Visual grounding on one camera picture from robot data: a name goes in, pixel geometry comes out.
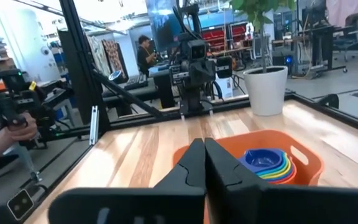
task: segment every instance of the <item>black metal frame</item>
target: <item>black metal frame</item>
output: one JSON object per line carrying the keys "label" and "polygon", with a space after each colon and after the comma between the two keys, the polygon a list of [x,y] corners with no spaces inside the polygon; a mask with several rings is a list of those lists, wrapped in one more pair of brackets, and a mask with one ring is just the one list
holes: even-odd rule
{"label": "black metal frame", "polygon": [[[99,108],[105,108],[105,105],[102,101],[101,95],[99,91],[96,90],[95,78],[92,74],[93,69],[91,68],[90,58],[86,56],[85,50],[85,39],[84,35],[81,31],[80,23],[78,20],[78,16],[75,11],[73,0],[60,0],[62,5],[62,11],[65,15],[65,19],[67,22],[68,30],[72,33],[73,38],[76,42],[76,48],[78,52],[78,56],[81,59],[83,66],[83,75],[86,77],[86,80],[89,82],[89,94],[91,95],[91,101],[93,105],[98,105]],[[305,106],[308,106],[322,114],[325,114],[329,117],[337,119],[338,121],[345,123],[353,128],[358,129],[358,118],[349,114],[346,114],[342,111],[339,111],[332,106],[328,106],[330,104],[337,106],[337,98],[335,96],[330,96],[328,99],[324,99],[321,101],[314,101],[304,96],[296,94],[294,91],[288,91],[285,94],[285,100],[295,100]],[[247,97],[233,99],[233,100],[225,100],[218,103],[215,103],[213,106],[214,113],[219,113],[228,110],[236,110],[241,108],[250,107],[250,101]],[[179,109],[163,112],[162,116],[156,116],[151,114],[140,114],[136,116],[131,116],[127,118],[119,118],[117,121],[109,122],[107,113],[105,110],[100,110],[100,118],[99,118],[99,127],[100,134],[104,134],[106,131],[116,130],[116,129],[124,129],[131,128],[136,126],[142,126],[146,124],[160,123],[164,121],[171,121],[176,119],[181,119],[181,114]],[[189,114],[187,117],[191,116],[202,116],[208,114],[209,111],[200,111],[198,113]],[[85,133],[89,131],[88,127],[80,128],[79,133]],[[87,155],[87,153],[92,149],[92,146],[87,148],[81,156],[68,168],[66,171],[59,176],[57,180],[53,182],[53,184],[46,189],[46,192],[43,194],[41,198],[35,203],[33,211],[45,200],[45,198],[54,191],[54,189],[59,185],[59,183],[76,167],[76,165]]]}

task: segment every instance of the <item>orange plastic bin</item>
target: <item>orange plastic bin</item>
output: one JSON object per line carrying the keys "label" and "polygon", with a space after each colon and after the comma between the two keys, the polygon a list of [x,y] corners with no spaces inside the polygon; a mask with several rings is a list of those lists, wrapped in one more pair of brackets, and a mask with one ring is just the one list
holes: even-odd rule
{"label": "orange plastic bin", "polygon": [[[317,154],[281,131],[254,131],[228,138],[215,139],[215,141],[236,159],[243,156],[246,150],[249,149],[275,148],[285,151],[296,166],[296,174],[293,179],[283,184],[317,185],[324,169],[323,160]],[[188,146],[184,146],[174,153],[174,165],[187,149]],[[207,210],[205,211],[204,223],[209,223]]]}

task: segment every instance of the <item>silver bracket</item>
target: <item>silver bracket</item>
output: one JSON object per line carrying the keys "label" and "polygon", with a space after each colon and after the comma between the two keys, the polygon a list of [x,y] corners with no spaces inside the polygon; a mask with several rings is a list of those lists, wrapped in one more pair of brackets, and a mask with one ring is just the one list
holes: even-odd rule
{"label": "silver bracket", "polygon": [[91,128],[89,131],[89,145],[94,146],[99,136],[99,109],[98,106],[92,106]]}

